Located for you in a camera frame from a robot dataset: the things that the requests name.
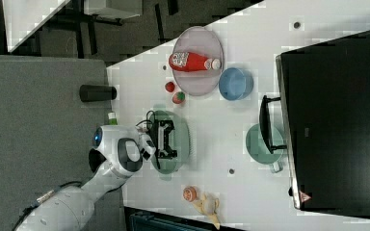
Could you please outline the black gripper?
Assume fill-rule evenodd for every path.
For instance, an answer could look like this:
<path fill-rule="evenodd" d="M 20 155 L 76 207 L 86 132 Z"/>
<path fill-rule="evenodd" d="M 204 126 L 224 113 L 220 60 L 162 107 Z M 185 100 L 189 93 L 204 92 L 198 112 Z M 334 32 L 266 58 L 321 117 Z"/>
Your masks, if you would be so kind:
<path fill-rule="evenodd" d="M 167 124 L 168 124 L 167 129 L 168 129 L 169 132 L 175 129 L 173 120 L 167 120 Z M 157 120 L 155 122 L 155 138 L 156 138 L 156 142 L 157 142 L 156 146 L 157 146 L 157 149 L 158 149 L 155 156 L 157 158 L 159 158 L 161 156 L 161 154 L 163 153 L 163 150 L 164 150 L 165 129 L 166 129 L 166 124 L 165 124 L 164 121 Z M 169 159 L 176 158 L 177 157 L 177 151 L 173 150 L 173 151 L 169 152 L 167 154 L 167 157 Z"/>

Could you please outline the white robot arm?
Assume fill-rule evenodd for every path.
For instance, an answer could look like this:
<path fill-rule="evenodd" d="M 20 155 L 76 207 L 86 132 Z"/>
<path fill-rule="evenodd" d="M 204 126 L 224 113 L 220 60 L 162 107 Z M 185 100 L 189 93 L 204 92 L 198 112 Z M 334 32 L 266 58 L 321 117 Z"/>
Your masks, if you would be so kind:
<path fill-rule="evenodd" d="M 65 183 L 37 198 L 13 231 L 81 231 L 104 194 L 124 185 L 144 160 L 157 159 L 162 150 L 170 150 L 173 129 L 170 119 L 154 119 L 147 130 L 123 125 L 97 128 L 89 153 L 91 180 Z"/>

